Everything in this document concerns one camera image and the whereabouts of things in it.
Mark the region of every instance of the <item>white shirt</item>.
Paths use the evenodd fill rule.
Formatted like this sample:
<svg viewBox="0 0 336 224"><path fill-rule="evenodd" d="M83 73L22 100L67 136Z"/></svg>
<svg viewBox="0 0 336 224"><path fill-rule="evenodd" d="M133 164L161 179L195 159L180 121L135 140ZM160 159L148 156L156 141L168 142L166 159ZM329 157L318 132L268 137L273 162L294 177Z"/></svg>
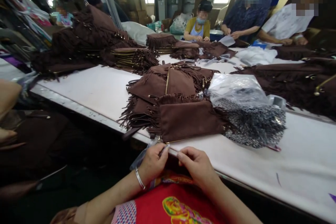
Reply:
<svg viewBox="0 0 336 224"><path fill-rule="evenodd" d="M296 5L291 3L282 7L262 27L262 30L276 39L289 39L295 33L304 32L311 19L314 10L303 11L302 16L297 16Z"/></svg>

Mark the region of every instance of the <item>yellow shirt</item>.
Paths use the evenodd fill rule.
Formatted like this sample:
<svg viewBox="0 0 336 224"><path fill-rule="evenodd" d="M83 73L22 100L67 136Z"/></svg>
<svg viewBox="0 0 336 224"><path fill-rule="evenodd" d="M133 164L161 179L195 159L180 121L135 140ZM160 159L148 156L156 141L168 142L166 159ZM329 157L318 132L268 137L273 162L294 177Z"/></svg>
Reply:
<svg viewBox="0 0 336 224"><path fill-rule="evenodd" d="M193 27L194 27L195 23L196 23L196 17L193 17L192 19L190 19L190 20L188 21L188 23L187 23L187 27L185 28L185 30L186 30L187 32L189 32L189 34L190 34L191 31L193 30ZM209 21L209 20L205 21L205 24L203 25L203 28L204 28L204 30L203 30L203 38L205 38L205 37L210 37L210 21ZM202 26L201 26L200 29L197 29L197 28L195 27L195 31L196 31L196 32L200 32L201 30L202 30Z"/></svg>

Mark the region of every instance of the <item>woman's hand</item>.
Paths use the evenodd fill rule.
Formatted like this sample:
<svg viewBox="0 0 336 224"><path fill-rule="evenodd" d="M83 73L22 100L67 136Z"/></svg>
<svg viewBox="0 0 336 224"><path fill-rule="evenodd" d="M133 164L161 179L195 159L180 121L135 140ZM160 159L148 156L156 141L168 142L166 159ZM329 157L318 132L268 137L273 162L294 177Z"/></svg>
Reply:
<svg viewBox="0 0 336 224"><path fill-rule="evenodd" d="M201 42L203 41L203 38L201 36L194 36L194 40L196 40L197 42Z"/></svg>
<svg viewBox="0 0 336 224"><path fill-rule="evenodd" d="M204 151L197 150L194 147L186 147L178 152L177 157L179 165L184 165L188 169L196 185L204 192L208 192L218 183L221 183Z"/></svg>
<svg viewBox="0 0 336 224"><path fill-rule="evenodd" d="M231 35L231 29L228 28L226 25L222 25L222 31L223 31L225 36Z"/></svg>
<svg viewBox="0 0 336 224"><path fill-rule="evenodd" d="M305 37L300 37L297 40L295 40L295 44L298 46L305 46L306 44L308 44L308 40Z"/></svg>
<svg viewBox="0 0 336 224"><path fill-rule="evenodd" d="M239 39L239 37L241 36L244 36L244 32L242 31L235 31L231 34L231 37L234 39L234 40L237 40Z"/></svg>
<svg viewBox="0 0 336 224"><path fill-rule="evenodd" d="M168 159L168 150L165 148L159 157L159 153L166 145L163 143L156 144L150 147L139 167L139 176L144 185L148 185L153 179L157 178L163 169Z"/></svg>
<svg viewBox="0 0 336 224"><path fill-rule="evenodd" d="M289 39L289 38L285 38L285 39L280 40L279 44L283 44L285 46L289 46L289 45L293 44L293 40Z"/></svg>

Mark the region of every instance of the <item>bangle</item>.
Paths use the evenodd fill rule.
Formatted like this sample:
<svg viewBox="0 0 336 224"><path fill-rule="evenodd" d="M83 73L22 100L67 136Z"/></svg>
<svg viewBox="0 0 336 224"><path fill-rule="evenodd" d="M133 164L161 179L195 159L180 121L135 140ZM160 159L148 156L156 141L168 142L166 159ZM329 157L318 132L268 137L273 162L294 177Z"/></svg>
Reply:
<svg viewBox="0 0 336 224"><path fill-rule="evenodd" d="M139 176L139 170L138 170L137 167L135 168L135 175L136 175L136 177L139 181L140 186L142 187L143 190L145 190L146 187L144 186L143 182L141 181L141 178Z"/></svg>
<svg viewBox="0 0 336 224"><path fill-rule="evenodd" d="M301 38L301 37L303 37L303 35L302 35L302 34L299 34L299 35L296 35L296 36L294 37L294 39L297 40L298 38Z"/></svg>

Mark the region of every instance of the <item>blue apron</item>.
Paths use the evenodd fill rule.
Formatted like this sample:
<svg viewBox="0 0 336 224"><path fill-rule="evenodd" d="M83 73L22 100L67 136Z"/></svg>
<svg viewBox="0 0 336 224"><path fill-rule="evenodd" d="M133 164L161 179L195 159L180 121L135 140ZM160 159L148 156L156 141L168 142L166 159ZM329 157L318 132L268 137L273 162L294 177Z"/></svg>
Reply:
<svg viewBox="0 0 336 224"><path fill-rule="evenodd" d="M192 30L190 32L190 35L191 36L201 36L203 38L204 26L202 26L202 30L200 32L197 32L195 28L196 28L196 22L195 22L194 27L192 28Z"/></svg>

